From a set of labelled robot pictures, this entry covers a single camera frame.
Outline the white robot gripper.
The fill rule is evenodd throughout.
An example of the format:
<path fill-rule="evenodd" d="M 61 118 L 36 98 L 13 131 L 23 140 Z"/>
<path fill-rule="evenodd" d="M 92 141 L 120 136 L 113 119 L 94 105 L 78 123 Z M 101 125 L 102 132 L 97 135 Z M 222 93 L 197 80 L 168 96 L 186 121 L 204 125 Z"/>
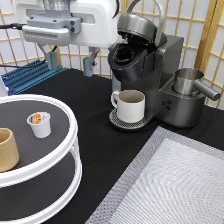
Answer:
<path fill-rule="evenodd" d="M 68 11 L 73 17 L 79 17 L 81 31 L 71 35 L 70 44 L 109 48 L 117 41 L 119 0 L 13 0 L 13 9 L 22 26 L 27 24 L 28 9 Z M 56 52 L 47 53 L 46 60 L 50 70 L 58 67 Z M 84 75 L 91 77 L 95 66 L 94 59 L 85 57 Z"/>

